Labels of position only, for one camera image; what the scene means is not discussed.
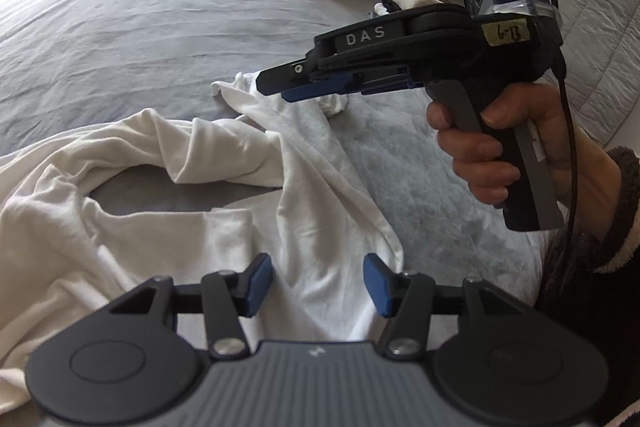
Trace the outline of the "person right hand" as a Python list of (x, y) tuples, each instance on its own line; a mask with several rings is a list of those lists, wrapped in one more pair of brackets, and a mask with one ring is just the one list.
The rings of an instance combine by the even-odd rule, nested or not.
[[(558, 89), (548, 84), (511, 84), (482, 113), (492, 129), (506, 129), (531, 121), (537, 128), (556, 199), (570, 200), (570, 146)], [(520, 179), (518, 168), (501, 160), (501, 144), (483, 133), (454, 127), (449, 108), (428, 104), (426, 121), (437, 131), (439, 147), (452, 158), (454, 173), (474, 197), (487, 205), (506, 200), (508, 187)], [(622, 175), (620, 167), (582, 130), (575, 131), (577, 154), (576, 221), (597, 239), (604, 239), (616, 213)]]

